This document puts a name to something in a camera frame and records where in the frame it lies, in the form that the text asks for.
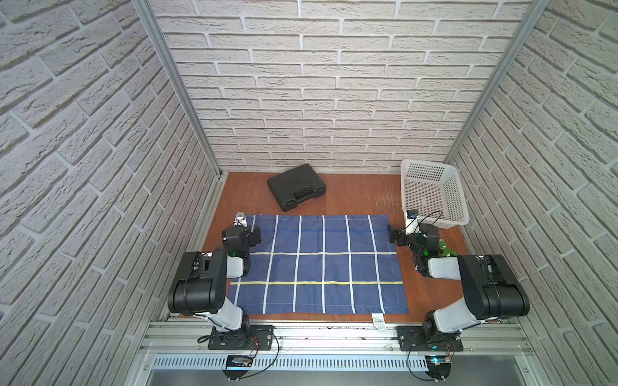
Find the blue checked pillowcase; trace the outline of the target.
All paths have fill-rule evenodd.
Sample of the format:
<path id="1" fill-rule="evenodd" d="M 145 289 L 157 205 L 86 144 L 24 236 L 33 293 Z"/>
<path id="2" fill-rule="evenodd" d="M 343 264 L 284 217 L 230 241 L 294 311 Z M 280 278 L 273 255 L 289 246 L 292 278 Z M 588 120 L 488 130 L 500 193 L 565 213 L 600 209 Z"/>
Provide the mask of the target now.
<path id="1" fill-rule="evenodd" d="M 228 290 L 247 314 L 408 313 L 388 216 L 250 215 L 248 225 L 261 241 Z"/>

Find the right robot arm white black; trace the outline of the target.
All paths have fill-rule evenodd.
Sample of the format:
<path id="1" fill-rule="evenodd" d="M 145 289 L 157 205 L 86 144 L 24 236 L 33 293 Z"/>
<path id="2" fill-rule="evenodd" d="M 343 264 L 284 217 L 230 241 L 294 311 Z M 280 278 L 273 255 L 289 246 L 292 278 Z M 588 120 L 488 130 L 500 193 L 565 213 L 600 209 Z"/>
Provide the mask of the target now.
<path id="1" fill-rule="evenodd" d="M 430 311 L 420 339 L 437 343 L 488 321 L 526 316 L 530 301 L 502 255 L 440 254 L 439 230 L 413 222 L 405 228 L 388 227 L 389 242 L 407 247 L 415 269 L 425 278 L 458 281 L 463 297 L 447 307 Z"/>

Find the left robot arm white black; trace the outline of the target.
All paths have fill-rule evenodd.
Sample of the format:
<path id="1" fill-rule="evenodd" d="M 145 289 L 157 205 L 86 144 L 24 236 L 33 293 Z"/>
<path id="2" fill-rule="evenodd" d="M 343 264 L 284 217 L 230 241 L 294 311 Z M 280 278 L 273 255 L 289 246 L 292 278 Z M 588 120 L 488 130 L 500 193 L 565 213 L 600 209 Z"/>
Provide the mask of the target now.
<path id="1" fill-rule="evenodd" d="M 260 228 L 236 222 L 222 231 L 223 245 L 210 253 L 183 254 L 167 294 L 172 313 L 204 318 L 220 333 L 249 330 L 249 318 L 227 298 L 227 281 L 248 275 L 250 249 L 261 243 Z"/>

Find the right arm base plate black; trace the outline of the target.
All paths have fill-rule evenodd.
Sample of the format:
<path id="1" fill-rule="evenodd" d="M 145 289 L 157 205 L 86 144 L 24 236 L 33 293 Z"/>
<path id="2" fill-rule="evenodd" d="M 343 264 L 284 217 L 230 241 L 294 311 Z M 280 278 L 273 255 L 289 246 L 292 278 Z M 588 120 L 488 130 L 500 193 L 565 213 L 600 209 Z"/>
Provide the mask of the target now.
<path id="1" fill-rule="evenodd" d="M 460 334 L 426 332 L 422 326 L 397 326 L 398 343 L 402 352 L 462 352 Z"/>

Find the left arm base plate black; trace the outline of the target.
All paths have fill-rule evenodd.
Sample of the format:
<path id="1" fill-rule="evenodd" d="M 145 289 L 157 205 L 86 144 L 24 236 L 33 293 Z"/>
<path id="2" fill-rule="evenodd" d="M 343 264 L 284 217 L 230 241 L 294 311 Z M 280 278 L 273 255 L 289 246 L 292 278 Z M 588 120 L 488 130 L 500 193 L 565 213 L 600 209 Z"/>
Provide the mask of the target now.
<path id="1" fill-rule="evenodd" d="M 212 328 L 208 349 L 211 351 L 269 351 L 274 341 L 273 325 L 252 325 L 248 330 L 218 331 Z"/>

